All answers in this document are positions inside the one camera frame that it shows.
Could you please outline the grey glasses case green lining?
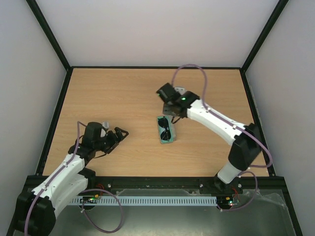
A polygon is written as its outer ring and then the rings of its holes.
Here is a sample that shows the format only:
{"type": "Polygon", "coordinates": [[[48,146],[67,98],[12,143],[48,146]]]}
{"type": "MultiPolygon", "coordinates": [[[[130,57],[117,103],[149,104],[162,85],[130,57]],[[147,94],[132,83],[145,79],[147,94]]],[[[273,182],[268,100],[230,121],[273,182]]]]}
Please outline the grey glasses case green lining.
{"type": "Polygon", "coordinates": [[[169,129],[170,129],[170,132],[171,132],[171,139],[170,139],[170,141],[162,141],[160,139],[161,128],[159,128],[159,125],[157,125],[158,126],[158,136],[159,136],[161,144],[169,144],[169,143],[172,143],[172,142],[174,142],[176,140],[176,133],[175,133],[174,124],[171,122],[171,116],[167,116],[167,115],[158,116],[157,117],[157,121],[158,121],[159,118],[162,118],[162,117],[166,117],[168,119],[169,129]]]}

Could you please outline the round dark sunglasses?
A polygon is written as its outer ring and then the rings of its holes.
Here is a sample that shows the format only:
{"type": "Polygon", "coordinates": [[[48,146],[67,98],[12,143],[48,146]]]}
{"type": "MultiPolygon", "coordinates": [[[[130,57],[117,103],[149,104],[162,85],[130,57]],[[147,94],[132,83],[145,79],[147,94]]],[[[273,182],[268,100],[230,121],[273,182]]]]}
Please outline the round dark sunglasses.
{"type": "Polygon", "coordinates": [[[161,128],[160,139],[162,141],[170,141],[171,132],[169,129],[168,119],[166,117],[162,117],[158,119],[159,128],[161,128]]]}

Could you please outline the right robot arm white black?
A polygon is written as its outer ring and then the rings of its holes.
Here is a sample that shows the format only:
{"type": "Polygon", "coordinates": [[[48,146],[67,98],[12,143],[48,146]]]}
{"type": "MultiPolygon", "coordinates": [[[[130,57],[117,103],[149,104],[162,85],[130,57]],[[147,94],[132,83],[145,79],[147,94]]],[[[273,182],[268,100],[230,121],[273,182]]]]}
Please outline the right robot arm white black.
{"type": "Polygon", "coordinates": [[[230,146],[227,163],[214,177],[214,186],[219,192],[226,192],[232,181],[246,171],[261,152],[258,127],[233,121],[208,106],[197,94],[178,92],[166,83],[157,90],[157,95],[170,111],[179,118],[194,120],[223,138],[230,146]]]}

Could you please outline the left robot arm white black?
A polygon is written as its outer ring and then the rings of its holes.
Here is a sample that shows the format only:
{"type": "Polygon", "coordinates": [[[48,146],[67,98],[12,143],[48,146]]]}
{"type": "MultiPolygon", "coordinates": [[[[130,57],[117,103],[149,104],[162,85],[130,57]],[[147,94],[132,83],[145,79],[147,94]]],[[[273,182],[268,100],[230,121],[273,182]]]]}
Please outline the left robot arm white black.
{"type": "Polygon", "coordinates": [[[106,122],[89,122],[84,134],[77,132],[73,146],[62,163],[37,187],[22,191],[17,198],[13,227],[26,236],[47,236],[57,217],[80,193],[93,192],[95,171],[87,164],[99,151],[110,154],[128,136],[115,127],[109,130],[106,122]]]}

